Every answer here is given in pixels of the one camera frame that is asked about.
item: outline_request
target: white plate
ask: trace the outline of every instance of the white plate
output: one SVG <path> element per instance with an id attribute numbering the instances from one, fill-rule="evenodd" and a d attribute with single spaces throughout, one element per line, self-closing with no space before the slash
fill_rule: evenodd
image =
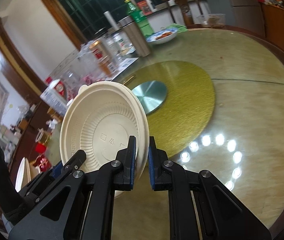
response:
<path id="1" fill-rule="evenodd" d="M 25 158 L 24 165 L 25 165 L 25 171 L 27 171 L 27 183 L 26 184 L 28 184 L 31 181 L 31 173 L 30 173 L 30 164 L 27 158 Z"/>
<path id="2" fill-rule="evenodd" d="M 28 171 L 29 162 L 23 157 L 18 169 L 17 178 L 15 180 L 15 190 L 19 192 L 25 185 L 30 182 L 30 169 Z"/>
<path id="3" fill-rule="evenodd" d="M 167 33 L 167 32 L 172 32 L 172 34 L 169 35 L 169 36 L 166 36 L 165 38 L 162 38 L 162 39 L 158 39 L 158 40 L 156 39 L 157 37 L 160 37 L 162 34 Z M 163 44 L 163 43 L 166 43 L 166 42 L 174 39 L 177 34 L 178 34 L 178 28 L 166 29 L 166 30 L 154 33 L 153 35 L 148 37 L 146 39 L 146 41 L 150 44 Z"/>
<path id="4" fill-rule="evenodd" d="M 149 130 L 141 103 L 119 83 L 102 81 L 82 86 L 63 119 L 60 134 L 62 163 L 82 149 L 87 160 L 81 170 L 97 170 L 114 160 L 120 149 L 127 147 L 130 135 L 137 138 L 137 180 L 145 167 L 149 147 Z"/>

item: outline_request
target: paper bowl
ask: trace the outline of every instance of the paper bowl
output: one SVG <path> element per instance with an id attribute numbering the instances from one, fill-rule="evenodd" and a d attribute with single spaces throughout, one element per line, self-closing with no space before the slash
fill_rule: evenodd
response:
<path id="1" fill-rule="evenodd" d="M 149 148 L 149 129 L 141 103 L 119 83 L 101 81 L 82 86 L 63 119 L 60 134 L 62 163 L 64 165 L 82 149 L 87 160 L 80 169 L 84 172 L 98 170 L 127 147 L 130 135 L 137 139 L 137 180 L 145 167 Z"/>

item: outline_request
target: plate with food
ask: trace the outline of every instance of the plate with food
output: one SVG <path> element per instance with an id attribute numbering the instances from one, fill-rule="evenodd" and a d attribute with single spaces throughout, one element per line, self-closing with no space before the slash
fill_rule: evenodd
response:
<path id="1" fill-rule="evenodd" d="M 146 39 L 150 44 L 162 44 L 172 40 L 178 34 L 178 28 L 171 28 L 152 34 Z"/>

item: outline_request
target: glass table top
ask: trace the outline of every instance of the glass table top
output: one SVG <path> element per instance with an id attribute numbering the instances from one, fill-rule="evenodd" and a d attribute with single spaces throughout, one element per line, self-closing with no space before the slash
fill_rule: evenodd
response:
<path id="1" fill-rule="evenodd" d="M 130 89 L 151 80 L 167 86 L 166 101 L 147 116 L 157 147 L 187 170 L 211 171 L 269 228 L 284 209 L 283 64 L 243 34 L 200 29 L 152 47 L 115 81 L 133 75 Z M 52 164 L 60 159 L 54 133 Z M 145 169 L 114 201 L 112 238 L 169 239 L 169 228 L 168 194 L 151 190 Z"/>

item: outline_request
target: metal screw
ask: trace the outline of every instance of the metal screw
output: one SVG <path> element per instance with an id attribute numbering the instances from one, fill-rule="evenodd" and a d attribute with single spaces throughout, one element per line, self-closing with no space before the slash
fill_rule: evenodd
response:
<path id="1" fill-rule="evenodd" d="M 82 175 L 83 175 L 83 172 L 82 172 L 82 171 L 75 171 L 75 172 L 73 173 L 73 177 L 75 177 L 75 178 L 81 178 Z"/>
<path id="2" fill-rule="evenodd" d="M 111 165 L 112 165 L 113 167 L 118 167 L 118 166 L 120 166 L 120 164 L 121 164 L 121 162 L 118 161 L 118 160 L 111 161 Z"/>
<path id="3" fill-rule="evenodd" d="M 173 161 L 166 160 L 166 161 L 164 161 L 163 164 L 164 164 L 164 166 L 171 167 L 171 166 L 173 166 Z"/>
<path id="4" fill-rule="evenodd" d="M 211 173 L 207 170 L 203 170 L 203 171 L 201 171 L 201 175 L 205 178 L 208 178 L 208 177 L 211 176 Z"/>

